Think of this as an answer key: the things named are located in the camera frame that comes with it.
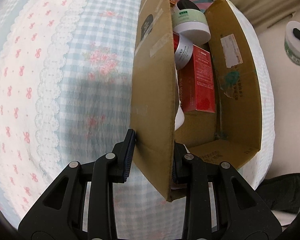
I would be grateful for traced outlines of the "cardboard box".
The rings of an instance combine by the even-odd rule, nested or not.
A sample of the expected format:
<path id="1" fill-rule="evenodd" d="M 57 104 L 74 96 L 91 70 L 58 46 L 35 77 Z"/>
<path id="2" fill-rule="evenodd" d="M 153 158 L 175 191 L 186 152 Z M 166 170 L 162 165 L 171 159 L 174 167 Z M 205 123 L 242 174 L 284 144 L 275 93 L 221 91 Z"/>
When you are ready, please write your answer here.
<path id="1" fill-rule="evenodd" d="M 229 0 L 207 9 L 209 47 L 217 90 L 216 113 L 189 113 L 175 129 L 177 73 L 169 0 L 141 0 L 132 77 L 130 126 L 136 131 L 134 162 L 169 202 L 173 150 L 184 144 L 203 161 L 241 168 L 261 149 L 262 106 L 256 62 Z"/>

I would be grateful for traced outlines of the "red carton box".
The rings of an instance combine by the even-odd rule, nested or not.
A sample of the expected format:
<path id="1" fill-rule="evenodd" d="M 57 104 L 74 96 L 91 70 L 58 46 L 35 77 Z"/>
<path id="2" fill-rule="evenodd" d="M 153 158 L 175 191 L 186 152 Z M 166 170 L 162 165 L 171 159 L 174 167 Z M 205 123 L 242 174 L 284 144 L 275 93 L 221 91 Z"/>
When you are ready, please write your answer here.
<path id="1" fill-rule="evenodd" d="M 183 112 L 216 112 L 213 69 L 208 51 L 194 46 L 189 62 L 178 72 L 178 79 Z"/>

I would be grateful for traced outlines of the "red lid silver jar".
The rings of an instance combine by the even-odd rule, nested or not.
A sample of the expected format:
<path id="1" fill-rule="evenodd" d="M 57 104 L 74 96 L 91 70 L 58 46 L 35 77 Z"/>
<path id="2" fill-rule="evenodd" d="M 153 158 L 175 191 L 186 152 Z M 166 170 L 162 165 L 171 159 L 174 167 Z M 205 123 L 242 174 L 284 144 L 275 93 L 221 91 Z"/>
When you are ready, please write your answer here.
<path id="1" fill-rule="evenodd" d="M 181 70 L 190 61 L 193 53 L 193 43 L 181 34 L 173 33 L 174 62 L 176 70 Z"/>

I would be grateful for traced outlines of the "black lid white jar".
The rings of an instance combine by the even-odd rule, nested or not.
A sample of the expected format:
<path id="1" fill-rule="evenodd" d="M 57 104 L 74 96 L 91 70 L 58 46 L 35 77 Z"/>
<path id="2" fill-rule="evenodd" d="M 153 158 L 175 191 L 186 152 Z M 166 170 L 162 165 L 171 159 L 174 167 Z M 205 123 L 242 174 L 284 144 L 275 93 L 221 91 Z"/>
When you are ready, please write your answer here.
<path id="1" fill-rule="evenodd" d="M 173 12 L 178 12 L 184 9 L 194 9 L 200 11 L 199 7 L 190 0 L 179 0 L 173 7 Z"/>

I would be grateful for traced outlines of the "blue checked bed sheet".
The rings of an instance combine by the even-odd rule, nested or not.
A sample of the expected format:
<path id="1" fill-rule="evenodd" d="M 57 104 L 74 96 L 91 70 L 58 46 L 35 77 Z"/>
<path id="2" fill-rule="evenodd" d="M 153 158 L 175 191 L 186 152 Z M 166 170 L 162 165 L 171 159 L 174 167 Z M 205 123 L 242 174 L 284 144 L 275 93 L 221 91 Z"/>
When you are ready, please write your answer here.
<path id="1" fill-rule="evenodd" d="M 215 0 L 190 1 L 205 15 Z M 0 0 L 0 211 L 14 227 L 71 161 L 95 161 L 131 128 L 140 5 Z M 257 188 L 273 159 L 274 96 L 257 35 L 236 10 L 256 62 L 262 106 L 261 149 L 239 169 Z M 120 238 L 181 236 L 185 198 L 166 200 L 134 157 L 114 195 Z"/>

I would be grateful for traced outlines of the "light green cream jar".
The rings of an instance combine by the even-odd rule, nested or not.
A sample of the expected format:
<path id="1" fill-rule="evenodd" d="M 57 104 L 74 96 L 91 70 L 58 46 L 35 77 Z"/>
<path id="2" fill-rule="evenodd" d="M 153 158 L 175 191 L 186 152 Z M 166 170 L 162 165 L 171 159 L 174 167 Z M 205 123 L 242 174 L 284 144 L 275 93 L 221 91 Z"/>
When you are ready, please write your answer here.
<path id="1" fill-rule="evenodd" d="M 194 45 L 201 46 L 210 41 L 211 34 L 205 15 L 196 9 L 183 9 L 172 14 L 172 27 Z"/>

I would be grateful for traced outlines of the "white jar green band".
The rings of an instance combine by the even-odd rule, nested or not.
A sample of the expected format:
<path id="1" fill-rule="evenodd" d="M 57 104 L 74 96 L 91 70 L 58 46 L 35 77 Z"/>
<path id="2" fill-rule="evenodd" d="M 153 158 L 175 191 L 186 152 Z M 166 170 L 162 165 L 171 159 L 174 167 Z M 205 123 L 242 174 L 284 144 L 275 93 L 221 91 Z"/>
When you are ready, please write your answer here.
<path id="1" fill-rule="evenodd" d="M 285 52 L 288 58 L 297 66 L 300 66 L 300 39 L 294 35 L 294 29 L 300 33 L 300 22 L 289 21 L 285 30 Z"/>

